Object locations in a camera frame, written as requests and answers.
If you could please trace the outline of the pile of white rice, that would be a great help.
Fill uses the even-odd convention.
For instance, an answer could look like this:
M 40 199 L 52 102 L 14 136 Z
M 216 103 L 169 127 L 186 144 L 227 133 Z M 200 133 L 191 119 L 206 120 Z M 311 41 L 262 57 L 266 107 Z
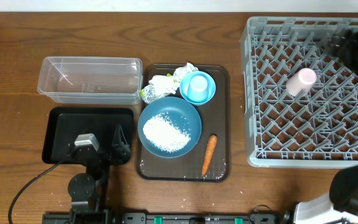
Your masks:
M 164 152 L 177 152 L 191 140 L 190 134 L 176 127 L 166 113 L 148 119 L 142 130 L 146 139 Z

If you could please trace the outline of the pink white cup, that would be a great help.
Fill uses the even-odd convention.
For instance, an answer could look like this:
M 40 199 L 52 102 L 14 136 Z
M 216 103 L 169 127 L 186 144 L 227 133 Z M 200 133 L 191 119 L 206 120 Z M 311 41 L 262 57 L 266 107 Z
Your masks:
M 316 73 L 310 68 L 302 68 L 294 74 L 286 83 L 287 92 L 296 96 L 299 92 L 304 91 L 307 94 L 317 80 Z

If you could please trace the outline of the dark blue plate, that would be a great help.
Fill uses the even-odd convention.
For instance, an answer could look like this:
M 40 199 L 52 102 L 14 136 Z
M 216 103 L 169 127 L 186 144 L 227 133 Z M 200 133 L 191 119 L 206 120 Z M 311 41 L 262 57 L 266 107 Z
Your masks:
M 148 119 L 160 113 L 168 114 L 176 127 L 184 129 L 190 134 L 190 142 L 181 150 L 173 153 L 164 152 L 146 139 L 142 130 L 144 124 Z M 180 157 L 190 152 L 196 146 L 201 136 L 201 130 L 201 118 L 196 108 L 189 102 L 174 96 L 161 98 L 147 105 L 141 112 L 138 122 L 138 136 L 146 150 L 155 156 L 169 159 Z

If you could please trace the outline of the light blue bowl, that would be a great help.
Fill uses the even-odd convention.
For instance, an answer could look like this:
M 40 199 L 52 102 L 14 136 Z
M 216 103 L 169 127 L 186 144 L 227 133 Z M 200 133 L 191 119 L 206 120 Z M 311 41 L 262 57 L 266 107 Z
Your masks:
M 188 98 L 188 86 L 189 86 L 189 82 L 190 80 L 195 76 L 195 75 L 202 75 L 202 76 L 205 76 L 208 80 L 208 90 L 209 90 L 209 95 L 208 95 L 208 99 L 202 103 L 194 103 L 192 102 L 189 98 Z M 215 84 L 215 81 L 214 79 L 212 78 L 211 75 L 209 75 L 208 73 L 206 72 L 202 72 L 202 71 L 195 71 L 195 72 L 190 72 L 190 73 L 187 73 L 183 80 L 181 81 L 180 83 L 180 94 L 182 95 L 182 97 L 190 102 L 191 104 L 193 105 L 196 105 L 196 106 L 201 106 L 201 105 L 204 105 L 205 103 L 207 103 L 209 100 L 211 100 L 214 96 L 216 92 L 216 84 Z

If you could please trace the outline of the light blue cup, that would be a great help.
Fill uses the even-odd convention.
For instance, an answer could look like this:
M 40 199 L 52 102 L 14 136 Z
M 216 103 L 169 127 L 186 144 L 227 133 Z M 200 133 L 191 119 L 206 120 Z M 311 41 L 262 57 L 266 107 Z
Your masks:
M 194 103 L 202 103 L 208 99 L 208 80 L 205 76 L 195 75 L 189 82 L 188 98 Z

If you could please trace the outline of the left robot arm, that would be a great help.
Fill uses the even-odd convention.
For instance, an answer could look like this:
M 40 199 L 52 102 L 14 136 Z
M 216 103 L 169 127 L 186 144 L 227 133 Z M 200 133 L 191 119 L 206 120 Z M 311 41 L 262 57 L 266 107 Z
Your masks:
M 100 146 L 92 133 L 79 135 L 70 150 L 70 158 L 86 167 L 68 184 L 71 210 L 68 223 L 118 223 L 119 217 L 105 206 L 109 169 L 127 163 L 131 149 L 122 126 L 115 128 L 110 146 Z

